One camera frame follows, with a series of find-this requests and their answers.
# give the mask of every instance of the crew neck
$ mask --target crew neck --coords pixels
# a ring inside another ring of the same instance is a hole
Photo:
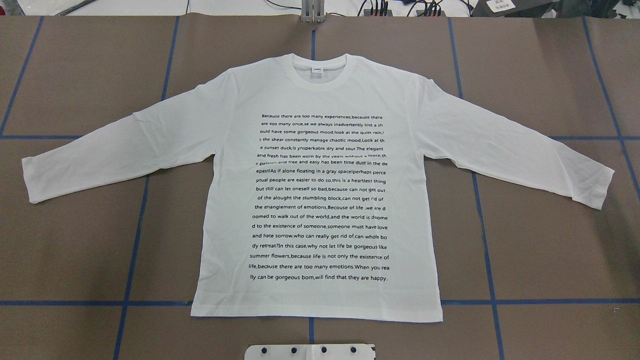
[[[296,85],[303,87],[307,90],[331,90],[342,83],[347,81],[353,71],[353,62],[355,61],[353,55],[344,54],[337,58],[331,60],[309,60],[302,58],[295,54],[289,54],[284,56],[284,67],[286,69],[287,75],[291,78]],[[339,69],[342,68],[340,74],[333,80],[330,80],[326,83],[313,83],[303,79],[300,74],[298,74],[297,68],[309,68],[309,70],[314,68],[321,69]]]

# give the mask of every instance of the sleeve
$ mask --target sleeve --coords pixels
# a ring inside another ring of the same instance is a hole
[[[29,201],[36,204],[206,159],[225,141],[237,91],[227,70],[191,91],[22,159]]]
[[[613,170],[565,144],[445,93],[420,78],[415,146],[430,158],[511,183],[569,196],[601,209]]]

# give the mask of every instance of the black cable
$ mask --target black cable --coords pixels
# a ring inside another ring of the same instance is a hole
[[[409,15],[411,15],[411,11],[413,10],[413,8],[415,8],[416,5],[418,5],[418,3],[423,3],[425,6],[427,5],[427,2],[425,0],[418,0],[415,3],[413,3],[413,5],[411,5],[411,8],[409,9],[409,12],[406,13],[406,16],[408,17]]]
[[[469,10],[469,17],[471,17],[471,10],[474,9],[473,6],[471,6],[471,2],[469,0],[465,1],[465,0],[460,0],[462,1],[463,4],[465,4],[467,6],[467,10]]]
[[[429,6],[427,6],[426,4],[424,5],[424,12],[422,13],[422,16],[431,16],[431,11],[433,10],[433,7],[436,5],[436,3],[434,1],[429,3]]]
[[[79,3],[75,6],[71,6],[70,8],[66,9],[66,10],[62,10],[61,12],[57,13],[56,16],[63,16],[63,15],[67,15],[69,13],[72,13],[78,9],[80,9],[81,7],[85,6],[85,5],[89,5],[92,2],[94,2],[95,0],[84,0],[82,3]],[[24,15],[24,12],[22,11],[22,8],[20,7],[20,4],[18,4],[18,2],[15,2],[18,5],[18,10],[21,12],[21,15]]]
[[[433,8],[433,16],[440,16],[440,14],[442,13],[442,6],[440,6],[440,3],[442,1],[444,0],[440,0],[436,3],[436,6]]]
[[[364,8],[364,4],[366,4],[366,3],[367,3],[367,0],[362,1],[362,5],[360,5],[360,10],[358,10],[358,15],[356,15],[356,16],[360,16],[360,13],[362,12],[362,8]]]
[[[279,7],[281,7],[281,8],[285,8],[285,9],[296,9],[296,10],[302,10],[302,8],[297,8],[297,7],[295,7],[295,6],[284,6],[284,5],[276,4],[276,3],[274,3],[274,2],[272,2],[272,1],[270,1],[270,0],[265,0],[265,1],[266,1],[267,3],[269,3],[269,4],[272,4],[272,5],[275,5],[275,6],[279,6]]]

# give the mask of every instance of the brown table surface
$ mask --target brown table surface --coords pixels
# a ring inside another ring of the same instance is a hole
[[[191,318],[212,158],[28,202],[21,158],[287,53],[416,72],[562,141],[615,169],[604,208],[425,159],[445,320],[418,324]],[[637,20],[0,17],[0,359],[639,359],[639,59]]]

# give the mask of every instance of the grid line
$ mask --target grid line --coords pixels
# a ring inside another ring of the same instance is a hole
[[[451,52],[453,55],[453,65],[456,71],[456,80],[458,82],[458,93],[459,93],[458,97],[460,99],[464,99],[464,97],[462,96],[462,81],[460,78],[460,68],[458,66],[456,42],[454,40],[453,22],[451,21],[451,18],[447,18],[447,20],[449,23],[449,36],[451,38]],[[496,301],[495,301],[495,289],[493,288],[493,274],[491,270],[491,260],[489,258],[489,245],[487,244],[486,232],[484,231],[484,217],[482,214],[482,204],[480,203],[480,193],[478,190],[476,172],[471,171],[471,178],[474,184],[474,194],[476,196],[476,209],[478,212],[478,217],[480,219],[480,226],[482,230],[482,241],[483,241],[483,247],[484,247],[484,267],[486,269],[486,278],[489,285],[489,296],[491,296],[490,305],[493,313],[493,327],[495,329],[495,340],[498,346],[498,356],[500,357],[500,360],[504,360],[504,347],[502,346],[502,332],[500,331],[500,317],[498,316],[498,305],[496,304]]]
[[[178,26],[180,24],[180,17],[175,17],[175,25],[173,26],[173,36],[171,40],[171,47],[169,50],[169,59],[167,60],[166,72],[164,75],[164,85],[160,100],[166,99],[166,89],[169,85],[169,78],[171,75],[171,64],[173,60],[173,52],[175,50],[175,39],[178,33]],[[129,265],[129,276],[127,277],[127,287],[125,289],[124,301],[122,304],[122,314],[120,315],[120,325],[118,326],[118,335],[116,337],[116,344],[113,350],[113,360],[118,360],[120,357],[120,346],[122,344],[122,337],[124,336],[124,327],[127,320],[127,310],[129,308],[129,296],[131,295],[131,286],[133,284],[133,274],[136,269],[136,258],[138,257],[138,247],[140,245],[140,234],[142,233],[142,220],[145,215],[145,208],[147,207],[147,195],[149,190],[150,176],[146,176],[145,190],[142,195],[142,204],[140,205],[140,215],[138,217],[138,227],[136,228],[136,238],[133,243],[133,251],[131,252],[131,264]]]
[[[553,140],[640,140],[640,136],[550,136]]]
[[[637,198],[638,200],[640,200],[640,186],[638,186],[636,172],[634,172],[634,167],[631,164],[631,159],[629,158],[629,153],[627,152],[627,146],[625,145],[625,140],[622,137],[622,132],[620,131],[620,125],[618,124],[618,119],[616,118],[616,113],[615,111],[613,111],[613,105],[611,104],[611,99],[609,98],[609,92],[607,91],[607,87],[604,83],[604,79],[602,78],[602,73],[600,72],[600,66],[598,66],[598,60],[596,59],[596,54],[593,50],[593,44],[591,43],[591,35],[589,34],[589,26],[587,26],[587,18],[585,16],[582,17],[582,27],[584,28],[584,34],[587,38],[587,45],[589,46],[589,52],[591,53],[591,61],[593,62],[593,67],[596,70],[596,75],[598,76],[598,81],[600,82],[600,88],[602,88],[602,94],[604,95],[604,99],[609,109],[609,114],[611,115],[611,121],[613,122],[613,127],[616,128],[618,141],[620,142],[622,153],[625,157],[625,161],[627,162],[627,168],[629,169],[629,173],[631,175],[631,181],[634,184]]]
[[[11,114],[11,108],[13,107],[13,102],[15,101],[16,95],[18,95],[18,89],[20,88],[20,84],[22,83],[22,77],[24,76],[24,72],[27,70],[27,65],[29,64],[29,59],[31,58],[31,53],[33,52],[33,48],[36,46],[36,41],[38,40],[38,34],[40,34],[40,29],[42,28],[43,21],[44,21],[44,16],[41,16],[40,20],[38,21],[38,27],[36,28],[35,33],[33,33],[33,39],[31,40],[31,45],[29,46],[29,51],[27,52],[27,56],[25,56],[24,63],[22,63],[22,68],[20,69],[18,80],[16,80],[15,82],[15,87],[13,88],[13,93],[11,94],[11,99],[9,100],[9,104],[6,107],[6,112],[4,113],[2,124],[0,124],[0,135],[4,133],[4,127],[6,126],[6,122],[9,120],[9,114]]]
[[[476,299],[476,300],[441,300],[443,306],[478,306],[491,305],[598,305],[598,304],[640,304],[640,298],[583,298],[583,299]],[[0,306],[191,306],[193,301],[181,300],[0,300]],[[313,340],[314,320],[310,321],[310,340]]]
[[[81,135],[1,135],[0,139],[7,140],[75,140]]]

